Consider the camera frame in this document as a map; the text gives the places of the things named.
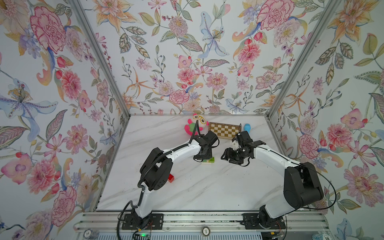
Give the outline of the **red lego cube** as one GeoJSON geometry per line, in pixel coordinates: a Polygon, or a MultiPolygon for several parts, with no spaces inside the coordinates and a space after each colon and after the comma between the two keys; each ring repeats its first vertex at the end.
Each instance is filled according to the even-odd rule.
{"type": "Polygon", "coordinates": [[[172,183],[174,181],[175,177],[172,174],[169,174],[168,182],[172,183]]]}

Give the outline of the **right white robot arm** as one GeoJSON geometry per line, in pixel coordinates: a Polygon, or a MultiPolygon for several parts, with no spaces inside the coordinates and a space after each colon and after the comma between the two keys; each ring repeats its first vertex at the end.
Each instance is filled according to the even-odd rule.
{"type": "Polygon", "coordinates": [[[324,198],[318,172],[311,163],[294,161],[271,149],[263,141],[254,141],[247,131],[235,135],[232,146],[221,160],[241,166],[244,160],[259,160],[284,178],[283,190],[259,209],[259,223],[267,224],[324,198]]]}

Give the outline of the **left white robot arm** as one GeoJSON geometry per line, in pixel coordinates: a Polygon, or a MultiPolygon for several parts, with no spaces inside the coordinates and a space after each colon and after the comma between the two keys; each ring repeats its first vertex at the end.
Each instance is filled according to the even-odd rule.
{"type": "Polygon", "coordinates": [[[140,169],[138,188],[141,189],[141,195],[133,213],[141,219],[151,214],[155,199],[153,195],[166,184],[175,162],[188,158],[199,163],[210,160],[213,157],[212,149],[219,143],[218,136],[208,131],[205,135],[192,136],[188,142],[170,150],[153,149],[140,169]]]}

